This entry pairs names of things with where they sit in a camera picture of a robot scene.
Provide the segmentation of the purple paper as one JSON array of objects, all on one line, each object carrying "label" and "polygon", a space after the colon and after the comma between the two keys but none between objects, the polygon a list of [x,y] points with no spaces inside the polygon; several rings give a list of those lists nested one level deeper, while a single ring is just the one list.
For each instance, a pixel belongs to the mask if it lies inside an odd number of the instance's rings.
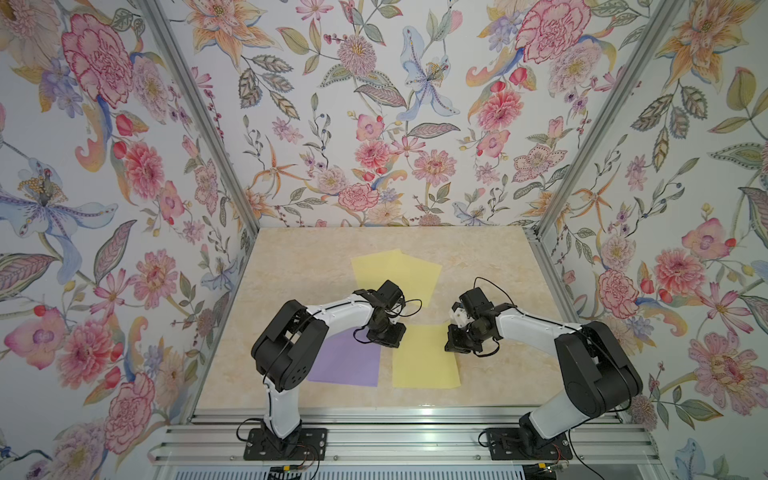
[{"label": "purple paper", "polygon": [[309,373],[311,382],[377,387],[381,346],[348,329],[327,337]]}]

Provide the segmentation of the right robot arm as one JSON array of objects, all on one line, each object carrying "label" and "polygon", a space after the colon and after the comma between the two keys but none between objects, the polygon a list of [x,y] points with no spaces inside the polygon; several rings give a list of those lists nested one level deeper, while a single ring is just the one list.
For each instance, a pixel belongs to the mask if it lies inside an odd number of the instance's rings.
[{"label": "right robot arm", "polygon": [[493,304],[481,288],[459,297],[451,307],[445,350],[485,357],[491,340],[523,343],[558,360],[562,391],[518,424],[522,446],[544,448],[592,419],[628,406],[643,382],[617,337],[599,321],[563,324],[533,316],[514,303]]}]

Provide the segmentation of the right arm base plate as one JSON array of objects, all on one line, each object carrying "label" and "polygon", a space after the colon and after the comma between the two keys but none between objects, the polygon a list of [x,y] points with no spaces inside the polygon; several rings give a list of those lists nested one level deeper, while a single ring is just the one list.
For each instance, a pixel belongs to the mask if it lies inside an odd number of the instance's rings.
[{"label": "right arm base plate", "polygon": [[486,448],[494,461],[572,460],[573,452],[564,433],[553,439],[541,439],[523,428],[488,428],[478,435],[478,444]]}]

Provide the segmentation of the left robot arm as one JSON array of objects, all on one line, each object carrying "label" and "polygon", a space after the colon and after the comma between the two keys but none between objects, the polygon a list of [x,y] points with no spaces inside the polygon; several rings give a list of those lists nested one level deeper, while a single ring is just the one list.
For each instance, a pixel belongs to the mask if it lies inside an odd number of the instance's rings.
[{"label": "left robot arm", "polygon": [[322,305],[287,301],[251,348],[267,392],[261,420],[270,445],[287,449],[298,444],[302,421],[299,386],[310,374],[325,341],[349,333],[361,345],[396,349],[406,326],[398,320],[407,300],[390,280],[378,289],[358,289]]}]

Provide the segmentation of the yellow paper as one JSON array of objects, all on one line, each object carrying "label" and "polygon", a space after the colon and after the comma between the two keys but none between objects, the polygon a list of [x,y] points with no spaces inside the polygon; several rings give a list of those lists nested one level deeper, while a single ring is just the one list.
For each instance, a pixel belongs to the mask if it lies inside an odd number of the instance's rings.
[{"label": "yellow paper", "polygon": [[442,266],[403,253],[392,261],[390,280],[397,284],[407,300],[419,299],[424,308],[432,300]]},{"label": "yellow paper", "polygon": [[455,354],[445,351],[448,324],[412,325],[394,350],[393,387],[454,389],[461,386]]},{"label": "yellow paper", "polygon": [[389,250],[351,259],[356,285],[361,289],[378,289],[385,281],[397,282],[400,250]]}]

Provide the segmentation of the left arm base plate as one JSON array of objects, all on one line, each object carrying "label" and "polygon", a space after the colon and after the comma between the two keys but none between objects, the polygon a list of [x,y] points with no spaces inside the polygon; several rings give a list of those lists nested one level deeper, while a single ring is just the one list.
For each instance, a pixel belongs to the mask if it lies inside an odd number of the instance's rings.
[{"label": "left arm base plate", "polygon": [[287,439],[279,439],[268,429],[251,429],[245,443],[245,461],[324,460],[328,446],[325,428],[299,427]]}]

